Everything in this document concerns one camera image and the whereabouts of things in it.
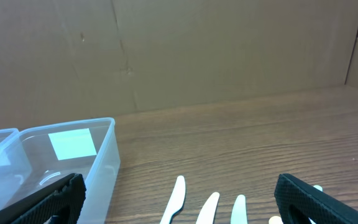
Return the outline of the cream white plastic knife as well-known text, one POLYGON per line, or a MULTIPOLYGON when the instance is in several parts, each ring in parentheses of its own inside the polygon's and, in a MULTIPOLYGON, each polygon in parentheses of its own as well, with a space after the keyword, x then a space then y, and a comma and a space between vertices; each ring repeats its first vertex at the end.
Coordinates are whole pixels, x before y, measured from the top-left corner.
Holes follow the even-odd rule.
POLYGON ((200 210, 196 224, 213 224, 220 194, 213 192, 200 210))

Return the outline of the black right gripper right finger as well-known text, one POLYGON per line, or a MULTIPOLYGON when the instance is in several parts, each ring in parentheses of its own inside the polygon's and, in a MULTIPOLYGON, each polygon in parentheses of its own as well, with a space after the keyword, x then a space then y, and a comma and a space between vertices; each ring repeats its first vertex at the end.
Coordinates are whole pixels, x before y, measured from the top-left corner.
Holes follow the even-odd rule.
POLYGON ((358 211, 291 174, 280 174, 274 191, 284 224, 358 224, 358 211))

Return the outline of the light blue plastic knife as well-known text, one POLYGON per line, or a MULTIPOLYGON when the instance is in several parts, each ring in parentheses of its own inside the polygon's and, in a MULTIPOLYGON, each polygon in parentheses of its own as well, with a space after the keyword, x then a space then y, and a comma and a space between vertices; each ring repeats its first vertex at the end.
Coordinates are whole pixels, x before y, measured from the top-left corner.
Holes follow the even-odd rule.
POLYGON ((237 196, 232 208, 230 224, 248 224, 245 195, 237 196))

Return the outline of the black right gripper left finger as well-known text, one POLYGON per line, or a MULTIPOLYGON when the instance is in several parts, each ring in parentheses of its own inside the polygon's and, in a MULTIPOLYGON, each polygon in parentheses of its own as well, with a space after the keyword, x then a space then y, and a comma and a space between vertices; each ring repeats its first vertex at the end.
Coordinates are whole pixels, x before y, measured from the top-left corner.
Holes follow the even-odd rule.
POLYGON ((85 199, 83 176, 71 173, 0 210, 0 224, 76 224, 85 199))

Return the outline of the yellow plastic knife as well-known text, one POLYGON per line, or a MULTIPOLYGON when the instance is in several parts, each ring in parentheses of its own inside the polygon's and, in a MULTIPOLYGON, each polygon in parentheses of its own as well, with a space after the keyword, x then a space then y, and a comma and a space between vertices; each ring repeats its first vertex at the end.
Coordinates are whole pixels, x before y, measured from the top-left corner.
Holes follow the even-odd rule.
POLYGON ((280 216, 272 216, 268 220, 268 224, 283 224, 280 216))

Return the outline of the pale blue plastic knife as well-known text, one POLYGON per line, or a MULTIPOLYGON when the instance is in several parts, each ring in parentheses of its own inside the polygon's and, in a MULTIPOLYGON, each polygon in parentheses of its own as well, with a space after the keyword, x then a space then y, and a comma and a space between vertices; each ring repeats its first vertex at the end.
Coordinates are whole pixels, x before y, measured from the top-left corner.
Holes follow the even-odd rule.
MULTIPOLYGON (((323 188, 320 185, 314 185, 313 187, 318 189, 321 192, 323 191, 323 188)), ((309 218, 309 220, 310 220, 311 224, 316 224, 311 218, 309 218)))

